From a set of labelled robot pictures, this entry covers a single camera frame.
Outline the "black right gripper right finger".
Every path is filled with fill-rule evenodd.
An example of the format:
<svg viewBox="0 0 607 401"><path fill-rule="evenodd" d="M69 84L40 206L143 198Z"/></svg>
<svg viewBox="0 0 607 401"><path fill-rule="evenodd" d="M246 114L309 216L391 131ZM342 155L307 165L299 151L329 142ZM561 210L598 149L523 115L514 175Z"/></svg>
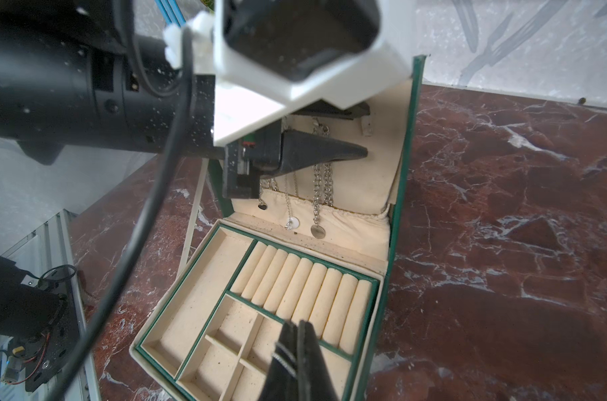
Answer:
<svg viewBox="0 0 607 401"><path fill-rule="evenodd" d="M299 400L338 400L314 326L304 320L297 332L297 381Z"/></svg>

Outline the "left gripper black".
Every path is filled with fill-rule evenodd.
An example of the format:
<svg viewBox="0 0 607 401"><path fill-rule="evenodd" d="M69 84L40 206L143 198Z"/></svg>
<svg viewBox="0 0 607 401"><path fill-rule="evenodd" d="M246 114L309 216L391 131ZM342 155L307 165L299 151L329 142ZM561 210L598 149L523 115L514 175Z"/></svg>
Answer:
<svg viewBox="0 0 607 401"><path fill-rule="evenodd" d="M341 110L319 100L293 115L356 120L370 115L370 106L360 102ZM367 155L367 148L350 142L298 130L282 133L282 121L277 120L225 147L223 196L258 199L261 177L268 172L278 169L278 175L286 175L314 165L360 160Z"/></svg>

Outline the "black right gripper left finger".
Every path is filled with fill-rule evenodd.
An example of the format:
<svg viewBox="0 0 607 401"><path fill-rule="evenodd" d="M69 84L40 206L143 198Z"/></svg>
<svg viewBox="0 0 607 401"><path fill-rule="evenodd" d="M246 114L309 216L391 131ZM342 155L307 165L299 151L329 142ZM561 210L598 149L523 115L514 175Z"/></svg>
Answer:
<svg viewBox="0 0 607 401"><path fill-rule="evenodd" d="M297 336L297 327L285 322L271 354L259 401L298 400Z"/></svg>

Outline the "green jewelry box beige lining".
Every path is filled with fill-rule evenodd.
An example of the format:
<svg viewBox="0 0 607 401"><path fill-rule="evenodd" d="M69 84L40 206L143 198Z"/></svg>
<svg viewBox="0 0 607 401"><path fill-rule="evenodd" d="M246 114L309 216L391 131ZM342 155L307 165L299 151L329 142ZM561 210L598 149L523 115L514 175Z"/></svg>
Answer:
<svg viewBox="0 0 607 401"><path fill-rule="evenodd" d="M283 324L315 329L338 400L362 400L399 238L425 58L367 100L370 115L290 115L298 130L361 145L263 184L217 220L131 344L176 400L258 400Z"/></svg>

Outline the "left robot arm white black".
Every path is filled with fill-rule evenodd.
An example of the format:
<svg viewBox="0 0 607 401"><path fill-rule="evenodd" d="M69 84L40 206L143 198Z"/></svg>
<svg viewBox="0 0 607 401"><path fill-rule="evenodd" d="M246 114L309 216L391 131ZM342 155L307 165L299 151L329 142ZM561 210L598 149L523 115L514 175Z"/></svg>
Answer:
<svg viewBox="0 0 607 401"><path fill-rule="evenodd" d="M0 1L0 138L51 165L67 145L224 160L224 195L360 145L274 123L238 145L213 143L215 78L172 72L161 42L135 34L130 1Z"/></svg>

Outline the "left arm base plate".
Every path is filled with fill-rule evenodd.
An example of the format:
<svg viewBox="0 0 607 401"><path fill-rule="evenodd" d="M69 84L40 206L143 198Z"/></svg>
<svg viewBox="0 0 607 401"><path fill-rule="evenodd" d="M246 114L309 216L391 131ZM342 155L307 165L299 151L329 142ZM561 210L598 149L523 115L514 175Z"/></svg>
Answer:
<svg viewBox="0 0 607 401"><path fill-rule="evenodd" d="M28 286L57 297L59 304L34 336L9 339L2 384L12 387L23 384L26 392L33 393L64 367L80 336L73 297L75 279L76 268L69 264L52 267L39 276L31 272L26 275Z"/></svg>

